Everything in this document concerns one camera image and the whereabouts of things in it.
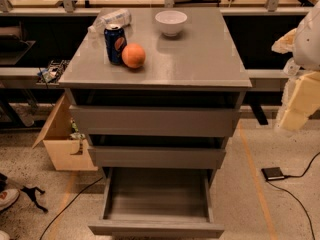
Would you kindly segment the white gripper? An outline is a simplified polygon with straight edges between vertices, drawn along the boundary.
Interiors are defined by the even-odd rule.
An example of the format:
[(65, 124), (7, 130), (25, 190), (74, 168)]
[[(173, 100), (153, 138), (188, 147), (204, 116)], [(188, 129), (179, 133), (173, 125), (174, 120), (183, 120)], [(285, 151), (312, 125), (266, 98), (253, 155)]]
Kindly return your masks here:
[[(279, 54), (293, 52), (295, 34), (296, 28), (290, 30), (274, 42), (271, 50)], [(298, 73), (298, 65), (293, 57), (286, 62), (283, 71), (288, 76), (294, 77), (290, 77), (284, 87), (275, 130), (296, 132), (320, 109), (320, 72), (307, 71), (305, 74), (295, 76)]]

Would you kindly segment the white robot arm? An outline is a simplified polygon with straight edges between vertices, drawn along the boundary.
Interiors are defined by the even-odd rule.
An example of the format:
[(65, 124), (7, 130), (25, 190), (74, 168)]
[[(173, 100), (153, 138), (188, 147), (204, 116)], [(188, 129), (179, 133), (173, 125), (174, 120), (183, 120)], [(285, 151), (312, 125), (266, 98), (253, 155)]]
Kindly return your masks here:
[(283, 68), (289, 80), (276, 118), (276, 130), (289, 134), (300, 130), (320, 108), (320, 1), (271, 50), (293, 55)]

